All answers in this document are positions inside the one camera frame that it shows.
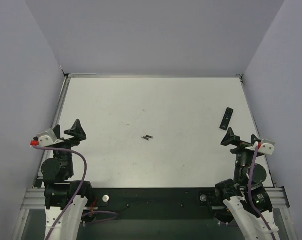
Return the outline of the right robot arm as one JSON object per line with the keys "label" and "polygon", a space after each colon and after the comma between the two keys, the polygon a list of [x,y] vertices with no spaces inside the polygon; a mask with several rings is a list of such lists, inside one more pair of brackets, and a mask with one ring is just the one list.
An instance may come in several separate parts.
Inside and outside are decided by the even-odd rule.
{"label": "right robot arm", "polygon": [[255,135],[246,142],[228,128],[221,145],[235,147],[230,153],[236,156],[236,161],[234,177],[215,186],[216,198],[224,209],[216,211],[214,218],[225,226],[235,222],[246,240],[280,239],[273,204],[263,185],[267,171],[257,163],[258,157],[273,154],[275,143]]}

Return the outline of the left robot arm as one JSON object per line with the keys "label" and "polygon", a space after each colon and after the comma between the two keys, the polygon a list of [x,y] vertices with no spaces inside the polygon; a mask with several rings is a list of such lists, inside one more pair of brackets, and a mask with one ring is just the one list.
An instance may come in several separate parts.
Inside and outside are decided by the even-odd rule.
{"label": "left robot arm", "polygon": [[69,138],[61,137],[61,127],[56,125],[36,136],[37,150],[53,152],[53,156],[46,159],[40,168],[44,183],[47,240],[75,240],[84,209],[94,199],[92,185],[85,180],[85,174],[81,180],[69,180],[74,176],[73,156],[84,158],[73,150],[87,139],[80,120],[76,119],[64,134]]}

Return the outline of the black remote control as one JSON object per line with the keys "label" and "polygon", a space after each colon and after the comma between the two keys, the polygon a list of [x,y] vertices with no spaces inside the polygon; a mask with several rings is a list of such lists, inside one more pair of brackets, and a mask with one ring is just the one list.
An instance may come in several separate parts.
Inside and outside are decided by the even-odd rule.
{"label": "black remote control", "polygon": [[233,112],[234,112],[234,110],[232,108],[229,108],[229,107],[226,108],[224,116],[223,116],[222,121],[221,121],[221,124],[219,126],[219,128],[221,130],[226,131],[228,129],[231,118],[233,116]]}

